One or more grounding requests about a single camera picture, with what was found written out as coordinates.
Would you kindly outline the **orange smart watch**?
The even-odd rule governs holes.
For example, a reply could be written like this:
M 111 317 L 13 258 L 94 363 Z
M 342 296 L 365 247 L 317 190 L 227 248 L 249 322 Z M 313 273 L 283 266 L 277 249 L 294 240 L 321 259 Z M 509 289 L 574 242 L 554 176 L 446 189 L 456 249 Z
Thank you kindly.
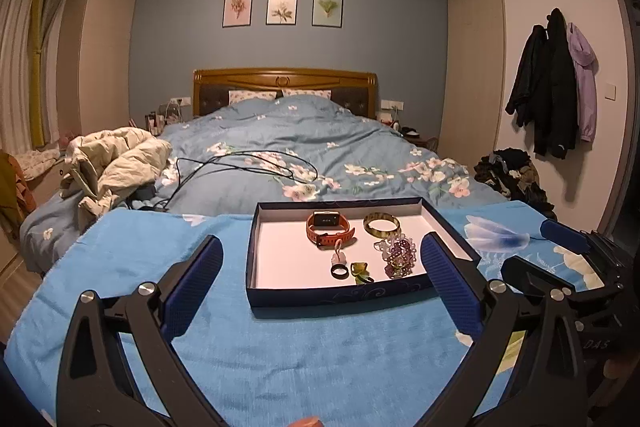
M 335 247 L 338 242 L 349 243 L 355 229 L 338 211 L 314 211 L 306 220 L 306 236 L 318 248 Z

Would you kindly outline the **dark clothes pile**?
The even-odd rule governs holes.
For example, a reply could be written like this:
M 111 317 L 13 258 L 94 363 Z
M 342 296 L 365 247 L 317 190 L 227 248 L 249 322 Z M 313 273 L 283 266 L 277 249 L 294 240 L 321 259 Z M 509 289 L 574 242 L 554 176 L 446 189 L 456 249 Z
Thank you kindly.
M 544 217 L 556 220 L 554 206 L 539 183 L 539 174 L 525 150 L 493 150 L 474 166 L 477 182 L 484 183 L 509 200 L 525 202 Z

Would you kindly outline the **light blue floral blanket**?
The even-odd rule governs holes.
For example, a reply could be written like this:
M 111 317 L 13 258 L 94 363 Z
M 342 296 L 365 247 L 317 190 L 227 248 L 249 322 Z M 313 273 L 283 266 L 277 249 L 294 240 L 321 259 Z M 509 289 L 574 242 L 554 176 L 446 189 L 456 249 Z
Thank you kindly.
M 411 426 L 471 346 L 426 291 L 352 305 L 252 310 L 245 292 L 250 217 L 115 210 L 53 265 L 18 319 L 4 359 L 44 416 L 55 414 L 63 343 L 76 301 L 157 281 L 206 235 L 224 265 L 188 331 L 184 366 L 233 426 Z

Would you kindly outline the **dark blue shallow box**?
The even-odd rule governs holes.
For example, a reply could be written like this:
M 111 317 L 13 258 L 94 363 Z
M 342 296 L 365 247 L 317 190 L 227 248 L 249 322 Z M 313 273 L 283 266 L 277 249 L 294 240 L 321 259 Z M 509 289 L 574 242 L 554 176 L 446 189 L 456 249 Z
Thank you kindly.
M 343 244 L 347 265 L 332 265 L 334 247 L 318 248 L 306 236 L 314 211 L 340 212 L 355 229 Z M 379 239 L 364 229 L 372 213 L 390 215 L 371 228 L 398 229 L 414 254 L 410 272 L 392 279 L 385 271 Z M 255 209 L 247 249 L 245 288 L 254 309 L 356 303 L 422 291 L 432 286 L 420 258 L 423 237 L 439 235 L 454 256 L 478 265 L 480 256 L 463 236 L 422 197 L 334 200 L 334 202 L 260 202 Z

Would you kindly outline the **beige crumpled jacket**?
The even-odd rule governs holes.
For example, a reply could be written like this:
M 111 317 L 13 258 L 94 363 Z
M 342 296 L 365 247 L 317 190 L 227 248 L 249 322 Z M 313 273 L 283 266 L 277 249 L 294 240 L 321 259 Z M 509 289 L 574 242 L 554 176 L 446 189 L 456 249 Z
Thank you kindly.
M 169 142 L 137 127 L 79 135 L 68 143 L 61 196 L 80 197 L 78 225 L 86 231 L 168 165 Z

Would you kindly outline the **black hanging coat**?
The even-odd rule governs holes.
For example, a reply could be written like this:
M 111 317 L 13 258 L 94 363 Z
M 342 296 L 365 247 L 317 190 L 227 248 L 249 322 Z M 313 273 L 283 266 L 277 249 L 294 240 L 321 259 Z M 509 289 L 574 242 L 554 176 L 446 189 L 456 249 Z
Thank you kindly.
M 578 92 L 563 13 L 535 25 L 526 40 L 506 113 L 520 128 L 533 127 L 534 153 L 564 159 L 578 138 Z

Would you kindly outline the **grey-blue floral duvet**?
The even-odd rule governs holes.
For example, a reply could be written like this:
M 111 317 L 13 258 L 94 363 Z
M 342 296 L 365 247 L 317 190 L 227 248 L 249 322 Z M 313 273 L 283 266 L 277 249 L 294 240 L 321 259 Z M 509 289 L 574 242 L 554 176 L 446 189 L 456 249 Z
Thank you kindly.
M 170 213 L 199 225 L 249 215 L 258 202 L 420 196 L 436 208 L 458 209 L 500 199 L 460 162 L 316 96 L 247 100 L 154 136 L 172 146 L 167 167 L 111 211 Z M 85 233 L 79 199 L 63 198 L 60 185 L 26 218 L 20 251 L 30 271 L 48 272 Z

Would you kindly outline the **lilac hanging jacket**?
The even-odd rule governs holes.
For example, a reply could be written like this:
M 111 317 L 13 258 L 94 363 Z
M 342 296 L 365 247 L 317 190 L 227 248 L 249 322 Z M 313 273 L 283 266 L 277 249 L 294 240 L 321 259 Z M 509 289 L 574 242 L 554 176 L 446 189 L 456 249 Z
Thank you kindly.
M 597 131 L 597 57 L 586 37 L 574 23 L 566 30 L 568 49 L 575 69 L 578 98 L 579 139 L 592 143 Z

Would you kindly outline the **floral pillow left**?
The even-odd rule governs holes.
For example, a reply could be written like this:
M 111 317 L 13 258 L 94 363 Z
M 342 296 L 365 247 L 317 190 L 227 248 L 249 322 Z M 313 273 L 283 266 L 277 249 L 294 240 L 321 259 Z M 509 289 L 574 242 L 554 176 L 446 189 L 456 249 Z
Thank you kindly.
M 278 91 L 230 90 L 229 104 L 232 105 L 247 100 L 274 101 L 278 94 Z

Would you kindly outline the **floral pillow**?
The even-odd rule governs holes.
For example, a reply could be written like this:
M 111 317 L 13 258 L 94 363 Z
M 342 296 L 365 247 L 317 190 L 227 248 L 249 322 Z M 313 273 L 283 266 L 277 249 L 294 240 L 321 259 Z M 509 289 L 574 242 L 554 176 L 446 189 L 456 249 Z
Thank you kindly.
M 278 91 L 230 90 L 229 104 L 232 105 L 247 100 L 274 101 L 278 94 Z
M 287 96 L 316 96 L 317 98 L 326 98 L 329 100 L 332 98 L 331 90 L 314 90 L 314 89 L 283 89 L 282 96 L 286 98 Z

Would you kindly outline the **wooden headboard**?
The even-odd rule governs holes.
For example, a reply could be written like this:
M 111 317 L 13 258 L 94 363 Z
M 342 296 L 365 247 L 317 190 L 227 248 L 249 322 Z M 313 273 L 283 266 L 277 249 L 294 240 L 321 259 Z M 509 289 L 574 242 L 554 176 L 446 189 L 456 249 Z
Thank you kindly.
M 318 68 L 198 69 L 193 73 L 192 114 L 201 117 L 229 105 L 231 90 L 329 90 L 331 100 L 354 115 L 374 119 L 378 77 L 373 72 Z

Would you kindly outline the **floral pillow right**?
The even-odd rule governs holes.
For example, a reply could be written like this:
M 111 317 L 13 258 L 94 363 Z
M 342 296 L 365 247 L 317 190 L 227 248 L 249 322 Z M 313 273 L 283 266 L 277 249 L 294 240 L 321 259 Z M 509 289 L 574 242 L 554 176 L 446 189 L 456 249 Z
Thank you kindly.
M 332 98 L 331 90 L 314 90 L 314 89 L 283 89 L 282 96 L 286 98 L 287 96 L 316 96 L 317 98 L 326 98 L 329 100 Z

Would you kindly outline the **white flower picture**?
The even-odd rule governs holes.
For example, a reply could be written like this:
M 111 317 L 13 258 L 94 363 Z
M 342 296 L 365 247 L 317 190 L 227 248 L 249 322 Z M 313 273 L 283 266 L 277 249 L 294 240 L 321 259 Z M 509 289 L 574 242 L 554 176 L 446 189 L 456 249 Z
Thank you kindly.
M 297 0 L 268 0 L 267 25 L 295 25 Z

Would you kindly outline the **green leaf picture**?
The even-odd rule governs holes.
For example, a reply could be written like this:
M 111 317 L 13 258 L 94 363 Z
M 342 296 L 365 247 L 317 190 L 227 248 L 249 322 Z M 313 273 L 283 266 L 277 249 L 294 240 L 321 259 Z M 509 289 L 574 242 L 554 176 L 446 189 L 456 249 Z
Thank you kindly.
M 344 0 L 314 0 L 312 2 L 311 25 L 341 28 L 343 25 L 343 3 Z

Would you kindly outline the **white and yellow curtains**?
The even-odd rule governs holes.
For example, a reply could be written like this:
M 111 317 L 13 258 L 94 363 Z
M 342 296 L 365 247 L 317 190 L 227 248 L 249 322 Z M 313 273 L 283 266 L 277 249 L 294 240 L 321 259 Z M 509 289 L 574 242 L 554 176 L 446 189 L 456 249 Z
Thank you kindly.
M 58 46 L 66 0 L 1 0 L 1 147 L 15 155 L 60 139 Z

